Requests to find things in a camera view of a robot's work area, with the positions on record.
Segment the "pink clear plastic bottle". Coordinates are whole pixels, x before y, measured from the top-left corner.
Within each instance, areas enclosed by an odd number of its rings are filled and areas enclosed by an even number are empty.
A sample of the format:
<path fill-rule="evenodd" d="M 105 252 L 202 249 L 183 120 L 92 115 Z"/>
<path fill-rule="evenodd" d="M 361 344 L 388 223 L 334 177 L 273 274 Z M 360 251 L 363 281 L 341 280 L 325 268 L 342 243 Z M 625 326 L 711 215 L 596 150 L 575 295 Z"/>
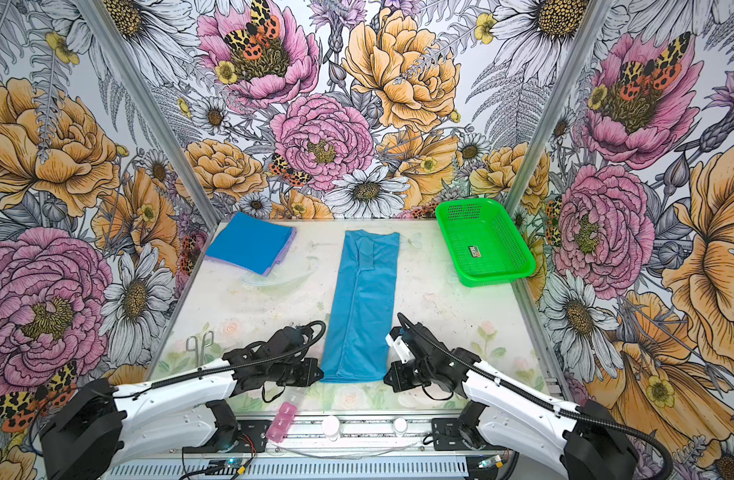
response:
<path fill-rule="evenodd" d="M 280 444 L 285 440 L 307 393 L 308 389 L 305 387 L 290 387 L 284 390 L 281 394 L 282 403 L 266 432 L 269 442 Z"/>

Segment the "left aluminium corner post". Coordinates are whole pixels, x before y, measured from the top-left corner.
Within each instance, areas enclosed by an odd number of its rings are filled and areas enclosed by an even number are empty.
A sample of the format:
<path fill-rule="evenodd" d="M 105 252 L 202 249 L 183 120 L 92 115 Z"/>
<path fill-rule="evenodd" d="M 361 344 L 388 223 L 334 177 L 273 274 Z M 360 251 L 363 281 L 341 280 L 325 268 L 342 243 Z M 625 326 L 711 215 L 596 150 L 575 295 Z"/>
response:
<path fill-rule="evenodd" d="M 95 35 L 101 49 L 108 56 L 113 68 L 119 74 L 120 80 L 132 100 L 136 103 L 147 125 L 159 141 L 161 150 L 173 164 L 179 179 L 190 194 L 207 228 L 210 231 L 216 230 L 221 222 L 221 217 L 201 187 L 174 132 L 167 123 L 152 92 L 146 85 L 146 79 L 140 72 L 137 64 L 128 55 L 126 47 L 123 44 L 123 39 L 105 9 L 103 2 L 78 1 L 77 9 Z"/>

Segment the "aluminium front rail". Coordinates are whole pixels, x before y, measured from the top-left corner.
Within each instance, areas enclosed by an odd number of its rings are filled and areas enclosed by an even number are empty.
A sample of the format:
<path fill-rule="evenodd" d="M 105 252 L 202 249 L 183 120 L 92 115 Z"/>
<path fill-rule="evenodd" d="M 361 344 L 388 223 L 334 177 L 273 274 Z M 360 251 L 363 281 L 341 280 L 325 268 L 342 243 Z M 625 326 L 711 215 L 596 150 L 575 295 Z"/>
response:
<path fill-rule="evenodd" d="M 426 435 L 432 436 L 431 420 L 437 417 L 405 418 L 408 431 L 403 437 L 394 434 L 392 422 L 396 417 L 339 418 L 341 436 L 334 442 L 322 434 L 321 422 L 324 418 L 299 419 L 278 445 L 300 452 L 325 448 L 342 451 L 401 449 L 412 447 Z M 506 415 L 497 416 L 491 409 L 470 409 L 457 417 L 444 418 L 457 418 L 475 426 L 486 442 L 482 449 L 504 445 L 523 452 L 532 451 L 535 457 L 545 456 L 550 460 L 558 458 L 572 433 L 579 434 L 593 426 L 592 420 L 578 420 L 573 412 L 560 418 L 543 415 L 521 421 Z M 111 418 L 102 418 L 81 435 L 72 450 L 90 464 L 107 470 L 168 449 L 201 446 L 219 427 L 236 426 L 241 420 L 258 419 L 238 419 L 232 413 L 215 413 L 202 408 L 163 417 L 140 428 L 126 421 L 114 422 Z"/>

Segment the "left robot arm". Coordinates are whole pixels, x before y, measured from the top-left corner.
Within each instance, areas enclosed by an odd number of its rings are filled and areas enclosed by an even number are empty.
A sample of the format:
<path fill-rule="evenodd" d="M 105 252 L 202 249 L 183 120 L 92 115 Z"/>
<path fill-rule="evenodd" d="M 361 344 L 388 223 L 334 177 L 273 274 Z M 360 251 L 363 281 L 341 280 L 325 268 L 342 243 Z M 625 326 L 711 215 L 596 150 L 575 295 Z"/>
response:
<path fill-rule="evenodd" d="M 117 465 L 170 449 L 232 448 L 239 427 L 229 399 L 268 383 L 309 387 L 321 380 L 318 361 L 307 352 L 325 331 L 320 320 L 285 326 L 265 342 L 181 374 L 82 386 L 39 432 L 47 478 L 98 479 Z"/>

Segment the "white bottle cap right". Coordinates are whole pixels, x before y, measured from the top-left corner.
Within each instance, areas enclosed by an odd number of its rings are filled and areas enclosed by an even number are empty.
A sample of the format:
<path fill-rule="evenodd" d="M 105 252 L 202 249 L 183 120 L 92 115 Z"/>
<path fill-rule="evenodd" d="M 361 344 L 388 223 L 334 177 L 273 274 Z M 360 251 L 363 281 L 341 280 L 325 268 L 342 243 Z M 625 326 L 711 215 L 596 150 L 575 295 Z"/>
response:
<path fill-rule="evenodd" d="M 408 431 L 408 422 L 405 418 L 395 418 L 392 422 L 392 428 L 397 437 L 403 437 Z"/>

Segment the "light blue t shirt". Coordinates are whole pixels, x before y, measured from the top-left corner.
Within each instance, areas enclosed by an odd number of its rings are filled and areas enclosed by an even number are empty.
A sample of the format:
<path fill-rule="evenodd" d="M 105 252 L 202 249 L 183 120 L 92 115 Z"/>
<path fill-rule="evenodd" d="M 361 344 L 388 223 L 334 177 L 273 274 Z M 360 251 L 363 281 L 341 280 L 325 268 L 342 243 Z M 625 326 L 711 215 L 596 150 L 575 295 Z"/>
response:
<path fill-rule="evenodd" d="M 345 233 L 321 369 L 324 383 L 369 383 L 388 370 L 400 235 Z"/>

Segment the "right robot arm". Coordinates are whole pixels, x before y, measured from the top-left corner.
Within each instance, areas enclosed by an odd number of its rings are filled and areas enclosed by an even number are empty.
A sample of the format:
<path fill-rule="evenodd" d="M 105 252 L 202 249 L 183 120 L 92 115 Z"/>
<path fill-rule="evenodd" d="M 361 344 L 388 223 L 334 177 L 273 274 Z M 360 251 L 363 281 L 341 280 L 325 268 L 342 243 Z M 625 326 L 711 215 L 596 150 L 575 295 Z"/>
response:
<path fill-rule="evenodd" d="M 527 387 L 421 324 L 395 326 L 385 341 L 398 356 L 384 377 L 394 392 L 437 385 L 467 401 L 456 419 L 433 424 L 438 448 L 511 451 L 567 479 L 633 478 L 638 452 L 602 407 Z"/>

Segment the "right aluminium corner post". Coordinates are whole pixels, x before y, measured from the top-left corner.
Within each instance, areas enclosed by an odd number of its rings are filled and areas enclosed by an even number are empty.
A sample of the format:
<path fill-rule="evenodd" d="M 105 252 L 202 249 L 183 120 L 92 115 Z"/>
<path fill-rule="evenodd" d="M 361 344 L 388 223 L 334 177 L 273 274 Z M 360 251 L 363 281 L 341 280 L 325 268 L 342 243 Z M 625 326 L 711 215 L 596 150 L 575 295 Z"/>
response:
<path fill-rule="evenodd" d="M 554 88 L 543 108 L 534 135 L 529 141 L 521 169 L 505 199 L 504 207 L 513 214 L 526 193 L 529 181 L 539 166 L 546 143 L 557 122 L 563 105 L 569 97 L 580 71 L 591 56 L 594 44 L 603 29 L 606 17 L 613 5 L 611 0 L 591 1 L 579 26 L 568 58 L 560 69 Z"/>

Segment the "white bottle cap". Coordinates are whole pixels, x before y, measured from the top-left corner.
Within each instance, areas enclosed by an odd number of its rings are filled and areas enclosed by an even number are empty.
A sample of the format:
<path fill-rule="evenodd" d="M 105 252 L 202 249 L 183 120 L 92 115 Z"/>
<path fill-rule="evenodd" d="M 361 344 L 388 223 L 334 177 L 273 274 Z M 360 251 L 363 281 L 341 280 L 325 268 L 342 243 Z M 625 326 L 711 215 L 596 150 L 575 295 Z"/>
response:
<path fill-rule="evenodd" d="M 326 416 L 321 422 L 321 430 L 329 441 L 337 441 L 341 436 L 341 421 L 334 415 Z"/>
<path fill-rule="evenodd" d="M 403 437 L 408 431 L 408 422 L 405 418 L 395 418 L 392 422 L 392 428 L 397 437 Z"/>

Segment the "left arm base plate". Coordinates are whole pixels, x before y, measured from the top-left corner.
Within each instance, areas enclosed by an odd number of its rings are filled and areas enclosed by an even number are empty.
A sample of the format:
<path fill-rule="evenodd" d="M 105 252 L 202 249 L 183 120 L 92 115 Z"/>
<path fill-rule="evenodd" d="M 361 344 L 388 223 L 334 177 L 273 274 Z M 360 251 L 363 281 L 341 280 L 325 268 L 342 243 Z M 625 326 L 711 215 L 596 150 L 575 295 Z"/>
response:
<path fill-rule="evenodd" d="M 201 446 L 184 447 L 185 454 L 262 453 L 266 450 L 265 420 L 241 420 L 236 426 L 222 426 Z"/>

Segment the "aluminium corner post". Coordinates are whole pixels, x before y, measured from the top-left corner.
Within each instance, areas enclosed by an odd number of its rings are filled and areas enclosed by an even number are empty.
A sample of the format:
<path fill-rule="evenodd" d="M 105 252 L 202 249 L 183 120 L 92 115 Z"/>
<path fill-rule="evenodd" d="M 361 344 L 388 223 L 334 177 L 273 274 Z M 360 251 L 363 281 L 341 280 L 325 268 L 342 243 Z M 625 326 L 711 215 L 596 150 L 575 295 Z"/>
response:
<path fill-rule="evenodd" d="M 569 97 L 580 71 L 591 56 L 594 44 L 603 29 L 606 17 L 613 5 L 611 0 L 591 1 L 579 26 L 568 58 L 560 69 L 554 88 L 543 108 L 534 135 L 529 141 L 521 169 L 505 199 L 504 207 L 513 214 L 526 193 L 529 181 L 539 166 L 546 143 L 557 122 L 563 105 Z"/>
<path fill-rule="evenodd" d="M 146 85 L 146 79 L 140 72 L 137 64 L 128 55 L 126 47 L 123 44 L 123 39 L 105 9 L 103 2 L 78 1 L 77 9 L 95 35 L 101 49 L 108 56 L 113 68 L 119 74 L 120 80 L 132 100 L 136 103 L 147 125 L 159 141 L 161 150 L 173 164 L 179 179 L 190 194 L 207 228 L 210 231 L 216 230 L 221 222 L 221 217 L 201 187 L 174 132 L 167 123 L 152 92 Z"/>

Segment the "green plastic basket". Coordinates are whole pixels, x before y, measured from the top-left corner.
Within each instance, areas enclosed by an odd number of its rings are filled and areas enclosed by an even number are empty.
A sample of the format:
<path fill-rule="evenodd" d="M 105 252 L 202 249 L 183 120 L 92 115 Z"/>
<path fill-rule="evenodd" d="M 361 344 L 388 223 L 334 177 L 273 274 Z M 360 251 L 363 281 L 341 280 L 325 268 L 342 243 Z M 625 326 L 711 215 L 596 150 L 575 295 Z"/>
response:
<path fill-rule="evenodd" d="M 474 288 L 527 278 L 536 261 L 506 209 L 487 198 L 446 201 L 435 216 L 462 285 Z"/>

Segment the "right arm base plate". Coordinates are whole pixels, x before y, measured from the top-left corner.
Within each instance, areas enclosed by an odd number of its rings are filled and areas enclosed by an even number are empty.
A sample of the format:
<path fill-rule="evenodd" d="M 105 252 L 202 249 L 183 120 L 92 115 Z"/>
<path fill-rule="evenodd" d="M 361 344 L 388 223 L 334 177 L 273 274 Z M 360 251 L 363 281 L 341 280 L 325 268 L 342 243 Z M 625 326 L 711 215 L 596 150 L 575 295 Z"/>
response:
<path fill-rule="evenodd" d="M 476 451 L 486 445 L 475 426 L 457 418 L 433 418 L 431 431 L 436 451 Z"/>

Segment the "white bottle cap left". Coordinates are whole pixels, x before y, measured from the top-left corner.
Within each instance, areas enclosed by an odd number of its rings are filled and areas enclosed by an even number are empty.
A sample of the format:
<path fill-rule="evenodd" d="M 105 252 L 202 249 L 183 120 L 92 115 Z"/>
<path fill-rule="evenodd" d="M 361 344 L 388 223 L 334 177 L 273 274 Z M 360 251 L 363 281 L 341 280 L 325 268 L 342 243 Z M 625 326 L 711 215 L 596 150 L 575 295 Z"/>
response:
<path fill-rule="evenodd" d="M 321 422 L 321 430 L 329 441 L 337 441 L 341 436 L 341 421 L 334 415 L 326 416 Z"/>

